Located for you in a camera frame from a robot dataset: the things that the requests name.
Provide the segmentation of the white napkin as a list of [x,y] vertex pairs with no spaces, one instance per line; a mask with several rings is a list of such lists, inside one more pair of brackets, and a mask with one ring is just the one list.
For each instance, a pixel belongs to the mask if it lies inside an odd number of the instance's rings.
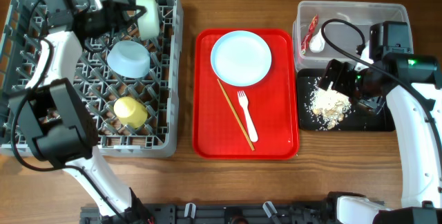
[[309,49],[313,53],[321,53],[325,49],[326,41],[322,35],[321,28],[314,33],[309,42]]

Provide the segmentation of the yellow plastic cup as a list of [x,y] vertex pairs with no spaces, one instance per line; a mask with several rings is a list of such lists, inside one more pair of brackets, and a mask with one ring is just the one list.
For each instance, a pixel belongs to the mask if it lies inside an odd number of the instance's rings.
[[148,119],[148,112],[144,105],[132,97],[119,98],[115,102],[113,110],[122,124],[129,125],[134,129],[144,125]]

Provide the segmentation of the red sauce packet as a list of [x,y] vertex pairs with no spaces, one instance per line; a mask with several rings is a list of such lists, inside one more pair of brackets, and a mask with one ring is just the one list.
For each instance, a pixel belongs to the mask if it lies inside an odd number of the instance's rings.
[[304,38],[301,41],[300,51],[303,55],[307,51],[307,47],[311,41],[311,38],[314,35],[314,31],[317,25],[318,25],[318,15],[315,15],[314,18],[311,20],[311,23],[309,24],[307,34],[304,36]]

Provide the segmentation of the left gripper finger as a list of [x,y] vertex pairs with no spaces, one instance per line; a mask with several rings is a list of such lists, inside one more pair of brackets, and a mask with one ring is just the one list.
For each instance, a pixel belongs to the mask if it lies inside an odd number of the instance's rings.
[[137,24],[132,24],[125,29],[121,29],[113,35],[113,41],[132,40],[133,38],[138,38]]
[[[134,12],[131,17],[127,14],[128,11]],[[119,3],[119,18],[121,20],[138,20],[147,12],[144,6],[138,6],[136,4]]]

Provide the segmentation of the rice and food scraps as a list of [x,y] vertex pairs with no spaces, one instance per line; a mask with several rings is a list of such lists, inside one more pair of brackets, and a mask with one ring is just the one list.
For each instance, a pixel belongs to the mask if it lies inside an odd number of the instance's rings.
[[311,93],[308,93],[307,103],[304,103],[307,113],[313,118],[314,124],[319,124],[316,131],[328,131],[338,126],[351,111],[351,103],[347,96],[331,89],[327,90],[318,86],[319,79],[309,82],[313,86]]

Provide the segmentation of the light blue small bowl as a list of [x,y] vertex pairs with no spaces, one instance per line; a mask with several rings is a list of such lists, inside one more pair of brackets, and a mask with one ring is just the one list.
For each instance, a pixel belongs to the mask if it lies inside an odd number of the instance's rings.
[[148,50],[135,41],[119,41],[110,50],[107,64],[118,75],[141,78],[148,74],[151,63]]

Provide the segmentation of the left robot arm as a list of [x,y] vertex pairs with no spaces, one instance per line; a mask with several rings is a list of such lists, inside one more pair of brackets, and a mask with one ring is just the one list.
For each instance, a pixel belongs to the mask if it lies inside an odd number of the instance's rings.
[[124,3],[95,0],[96,10],[79,10],[75,0],[41,0],[48,32],[39,36],[41,54],[26,87],[11,94],[11,131],[21,133],[33,156],[50,171],[69,173],[88,192],[103,223],[153,223],[155,218],[133,190],[112,171],[98,131],[73,86],[87,39],[120,32],[157,14],[154,0]]

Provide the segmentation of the green bowl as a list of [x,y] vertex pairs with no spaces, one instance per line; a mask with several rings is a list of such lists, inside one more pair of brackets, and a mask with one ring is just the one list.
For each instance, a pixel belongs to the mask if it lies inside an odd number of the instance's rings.
[[137,6],[143,6],[146,12],[137,20],[140,39],[146,41],[158,37],[160,33],[159,6],[156,0],[135,0]]

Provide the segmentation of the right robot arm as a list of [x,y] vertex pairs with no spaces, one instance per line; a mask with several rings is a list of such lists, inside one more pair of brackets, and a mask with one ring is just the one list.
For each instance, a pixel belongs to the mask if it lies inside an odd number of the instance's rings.
[[437,58],[415,55],[405,22],[384,21],[370,28],[352,55],[329,39],[342,55],[365,65],[357,69],[329,61],[319,87],[346,95],[353,103],[382,97],[392,115],[401,156],[401,208],[388,209],[357,194],[333,193],[330,219],[336,223],[441,222],[441,66]]

